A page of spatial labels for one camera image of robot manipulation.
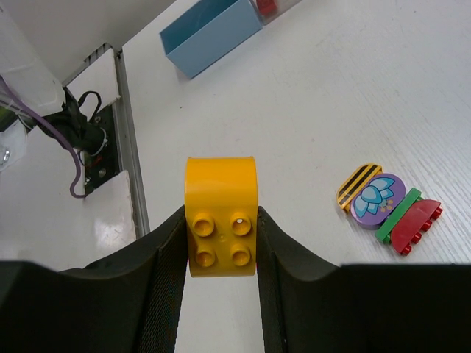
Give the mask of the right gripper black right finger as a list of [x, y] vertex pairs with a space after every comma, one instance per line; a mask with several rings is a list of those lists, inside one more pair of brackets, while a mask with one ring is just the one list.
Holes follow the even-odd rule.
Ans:
[[337, 266], [263, 208], [257, 273], [267, 352], [468, 352], [468, 265]]

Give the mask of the yellow purple green lego stack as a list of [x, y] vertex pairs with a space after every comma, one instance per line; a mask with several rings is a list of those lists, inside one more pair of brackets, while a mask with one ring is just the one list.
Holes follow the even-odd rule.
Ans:
[[358, 166], [336, 191], [336, 202], [401, 256], [410, 254], [443, 211], [441, 202], [423, 198], [416, 188], [407, 190], [399, 176], [376, 163]]

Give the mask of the yellow round lego brick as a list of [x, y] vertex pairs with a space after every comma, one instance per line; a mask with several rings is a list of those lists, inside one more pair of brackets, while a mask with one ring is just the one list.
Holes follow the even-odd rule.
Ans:
[[254, 157], [188, 159], [185, 219], [191, 276], [254, 275], [257, 217]]

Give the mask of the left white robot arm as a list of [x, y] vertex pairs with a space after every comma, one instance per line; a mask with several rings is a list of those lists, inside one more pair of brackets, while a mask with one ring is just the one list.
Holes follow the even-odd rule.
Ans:
[[65, 102], [62, 83], [1, 5], [1, 107], [36, 125], [26, 107], [45, 117], [62, 111]]

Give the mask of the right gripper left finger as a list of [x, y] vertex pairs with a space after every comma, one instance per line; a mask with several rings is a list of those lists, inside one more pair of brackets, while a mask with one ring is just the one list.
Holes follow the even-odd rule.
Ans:
[[173, 352], [187, 266], [185, 213], [84, 268], [1, 262], [3, 352]]

